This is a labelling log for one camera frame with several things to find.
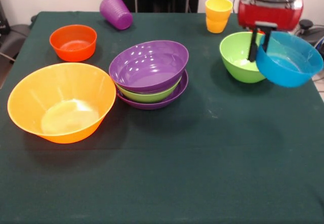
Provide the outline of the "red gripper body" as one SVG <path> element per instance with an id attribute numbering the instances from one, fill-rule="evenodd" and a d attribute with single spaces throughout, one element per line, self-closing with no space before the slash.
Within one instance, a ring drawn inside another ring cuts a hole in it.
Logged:
<path id="1" fill-rule="evenodd" d="M 259 0 L 239 0 L 238 23 L 253 29 L 257 26 L 274 26 L 277 30 L 293 30 L 302 15 L 302 0 L 274 3 Z"/>

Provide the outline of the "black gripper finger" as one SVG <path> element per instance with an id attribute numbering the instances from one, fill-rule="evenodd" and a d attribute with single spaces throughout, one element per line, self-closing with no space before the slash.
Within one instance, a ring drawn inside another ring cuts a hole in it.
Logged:
<path id="1" fill-rule="evenodd" d="M 250 43 L 250 49 L 248 54 L 248 60 L 250 62 L 254 62 L 257 56 L 257 51 L 259 48 L 257 37 L 259 34 L 259 28 L 253 28 L 252 35 L 251 35 L 251 43 Z"/>
<path id="2" fill-rule="evenodd" d="M 262 48 L 263 48 L 264 52 L 267 52 L 268 44 L 269 44 L 270 37 L 271 37 L 271 32 L 272 32 L 272 30 L 265 30 L 264 31 L 265 36 L 264 36 L 264 41 L 263 41 L 263 44 L 262 44 Z"/>

